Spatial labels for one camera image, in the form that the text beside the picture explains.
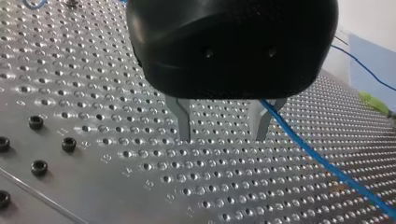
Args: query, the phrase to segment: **black nut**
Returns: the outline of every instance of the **black nut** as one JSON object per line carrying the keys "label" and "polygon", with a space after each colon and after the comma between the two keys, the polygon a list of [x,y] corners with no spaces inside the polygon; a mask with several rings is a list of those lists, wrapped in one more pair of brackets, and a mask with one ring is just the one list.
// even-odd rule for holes
{"label": "black nut", "polygon": [[11,195],[5,190],[0,190],[0,210],[6,209],[11,203]]}
{"label": "black nut", "polygon": [[40,130],[44,125],[44,120],[39,116],[29,118],[29,127],[33,130]]}
{"label": "black nut", "polygon": [[7,137],[0,136],[0,152],[7,152],[9,150],[10,141]]}
{"label": "black nut", "polygon": [[49,166],[45,161],[34,161],[31,167],[32,174],[35,176],[45,175],[48,169]]}
{"label": "black nut", "polygon": [[76,149],[77,142],[74,138],[66,137],[62,141],[62,149],[65,152],[73,152]]}

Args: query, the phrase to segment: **perforated metal plate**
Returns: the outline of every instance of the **perforated metal plate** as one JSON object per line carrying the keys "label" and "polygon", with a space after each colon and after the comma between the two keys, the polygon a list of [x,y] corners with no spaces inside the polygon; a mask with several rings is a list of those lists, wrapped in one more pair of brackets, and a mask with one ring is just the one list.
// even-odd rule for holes
{"label": "perforated metal plate", "polygon": [[[40,201],[30,206],[35,215],[2,221],[391,223],[274,121],[264,142],[252,141],[249,102],[191,102],[192,140],[177,140],[176,118],[136,65],[124,9],[115,0],[77,9],[49,0],[37,11],[0,2],[0,135],[12,145],[0,174]],[[322,72],[281,114],[320,154],[396,203],[396,134],[354,91]],[[43,130],[28,127],[33,115],[45,119]],[[72,154],[61,150],[66,136],[78,141]],[[42,178],[30,171],[38,159],[49,165]]]}

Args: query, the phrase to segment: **white wall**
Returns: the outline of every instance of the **white wall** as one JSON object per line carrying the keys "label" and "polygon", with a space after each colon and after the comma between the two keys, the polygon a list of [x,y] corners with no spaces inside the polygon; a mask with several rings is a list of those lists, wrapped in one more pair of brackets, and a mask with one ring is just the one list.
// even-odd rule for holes
{"label": "white wall", "polygon": [[[381,47],[396,51],[396,0],[338,0],[339,21],[336,35],[347,41],[357,35]],[[349,51],[334,39],[333,44]],[[331,49],[323,69],[349,84],[350,58]]]}
{"label": "white wall", "polygon": [[396,0],[339,0],[338,27],[396,51]]}

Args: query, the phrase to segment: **black plastic cover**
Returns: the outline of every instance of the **black plastic cover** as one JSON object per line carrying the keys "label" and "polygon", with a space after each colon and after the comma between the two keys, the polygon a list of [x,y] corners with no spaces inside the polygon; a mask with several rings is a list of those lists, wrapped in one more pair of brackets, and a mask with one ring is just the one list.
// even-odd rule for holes
{"label": "black plastic cover", "polygon": [[147,81],[189,99],[277,99],[316,79],[336,0],[131,0],[127,21]]}

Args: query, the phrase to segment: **blue cable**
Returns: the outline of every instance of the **blue cable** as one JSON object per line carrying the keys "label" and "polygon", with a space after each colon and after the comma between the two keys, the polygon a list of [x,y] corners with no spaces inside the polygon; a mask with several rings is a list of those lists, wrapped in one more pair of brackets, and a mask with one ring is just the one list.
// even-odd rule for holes
{"label": "blue cable", "polygon": [[395,88],[393,88],[393,87],[391,87],[390,85],[388,85],[387,83],[381,81],[381,80],[380,80],[380,79],[379,79],[368,67],[366,67],[363,63],[361,63],[361,61],[359,61],[358,58],[356,58],[355,56],[353,56],[352,54],[350,54],[350,53],[347,52],[346,50],[341,49],[341,48],[339,48],[339,47],[337,47],[337,46],[335,46],[335,45],[332,45],[332,47],[335,48],[335,49],[338,49],[338,50],[343,51],[343,52],[344,52],[345,54],[347,54],[349,57],[351,57],[352,59],[354,59],[358,64],[361,65],[361,67],[363,67],[368,73],[370,73],[370,75],[372,75],[372,77],[375,78],[375,80],[377,80],[379,83],[381,83],[382,85],[384,85],[384,86],[390,88],[390,89],[393,90],[393,91],[396,91]]}
{"label": "blue cable", "polygon": [[47,0],[41,0],[37,6],[32,6],[30,3],[27,2],[27,0],[22,0],[22,2],[25,4],[25,6],[31,10],[36,10],[44,6],[44,4],[47,3]]}
{"label": "blue cable", "polygon": [[353,180],[351,177],[348,175],[345,175],[341,170],[339,170],[337,167],[334,165],[330,164],[330,162],[323,157],[320,156],[311,146],[309,146],[300,136],[297,135],[297,133],[294,132],[294,130],[289,126],[289,124],[277,113],[276,109],[272,105],[270,105],[267,101],[265,100],[260,100],[262,105],[270,112],[270,114],[276,119],[276,121],[279,123],[279,125],[285,130],[285,133],[288,134],[288,136],[296,142],[300,147],[302,147],[306,154],[308,154],[310,157],[315,159],[317,162],[323,165],[323,167],[332,172],[335,176],[337,176],[341,181],[344,183],[347,183],[350,187],[355,189],[359,194],[367,197],[370,199],[372,202],[374,202],[378,207],[380,207],[385,213],[388,214],[388,216],[392,217],[394,220],[396,220],[396,210],[393,208],[387,206],[384,202],[381,201],[379,197],[374,195],[372,192],[370,192],[367,188],[361,186]]}

